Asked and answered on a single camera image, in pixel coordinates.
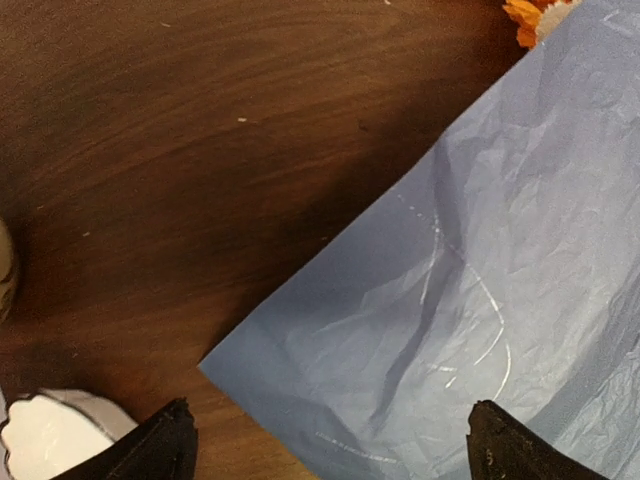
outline crumpled paper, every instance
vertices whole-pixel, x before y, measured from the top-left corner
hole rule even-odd
[[[328,480],[469,478],[480,399],[640,478],[638,51],[583,2],[203,371]]]

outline orange flower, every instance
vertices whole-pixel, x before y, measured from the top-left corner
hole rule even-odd
[[[529,49],[544,40],[582,0],[506,0],[502,8],[519,25],[518,43]]]
[[[533,48],[536,46],[536,27],[540,23],[542,10],[527,0],[507,0],[503,5],[511,20],[516,22],[518,28],[518,43],[521,47]]]

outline white scalloped bowl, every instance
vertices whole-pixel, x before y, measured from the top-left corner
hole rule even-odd
[[[137,424],[116,404],[79,390],[43,390],[8,410],[0,437],[14,480],[49,480],[106,450]]]

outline wooden table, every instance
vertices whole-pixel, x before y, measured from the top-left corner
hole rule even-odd
[[[499,0],[5,0],[9,398],[187,396],[199,479],[311,475],[197,370],[521,55]]]

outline white object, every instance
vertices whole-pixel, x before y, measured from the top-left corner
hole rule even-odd
[[[0,436],[14,480],[49,480],[137,426],[113,402],[78,390],[43,390],[14,402],[8,416]]]
[[[549,5],[540,17],[540,22],[536,27],[536,36],[538,41],[543,42],[551,33],[567,18],[567,16],[582,3],[582,0],[573,0],[571,3],[565,3],[559,0]]]
[[[5,409],[4,403],[4,395],[2,395],[2,390],[0,390],[0,424],[4,424],[7,419],[7,413]],[[0,443],[0,456],[2,458],[7,458],[7,452],[4,449],[4,445]],[[9,472],[7,472],[6,465],[4,463],[0,463],[0,480],[9,480]]]

